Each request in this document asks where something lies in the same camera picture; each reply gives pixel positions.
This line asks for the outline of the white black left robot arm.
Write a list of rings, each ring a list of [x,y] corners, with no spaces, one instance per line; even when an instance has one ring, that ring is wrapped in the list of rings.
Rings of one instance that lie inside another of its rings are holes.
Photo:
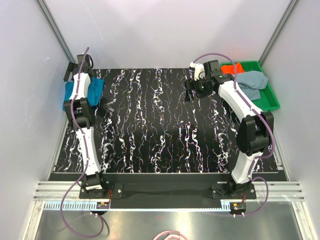
[[[69,62],[64,81],[66,93],[63,110],[69,124],[75,130],[83,160],[83,172],[77,181],[79,197],[103,198],[108,193],[102,169],[97,157],[94,140],[95,114],[89,100],[90,88],[94,86],[93,60],[85,51],[77,55],[77,63]]]

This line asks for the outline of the blue t shirt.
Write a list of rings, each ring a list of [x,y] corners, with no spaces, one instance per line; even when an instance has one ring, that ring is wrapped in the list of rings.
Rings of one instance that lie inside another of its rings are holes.
[[[65,84],[64,101],[71,101],[77,94],[76,100],[87,98],[91,107],[97,106],[103,93],[104,81],[100,78],[92,77],[88,74],[81,73],[79,84],[78,79],[75,81],[67,81]]]

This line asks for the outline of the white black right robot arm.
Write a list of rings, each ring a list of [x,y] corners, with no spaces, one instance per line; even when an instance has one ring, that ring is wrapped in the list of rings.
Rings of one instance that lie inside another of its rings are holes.
[[[225,184],[213,185],[213,197],[240,199],[254,192],[252,175],[265,149],[274,145],[274,116],[254,105],[240,89],[238,73],[223,73],[218,60],[204,64],[191,62],[193,76],[184,82],[185,101],[218,94],[232,108],[240,121],[236,136],[239,154]]]

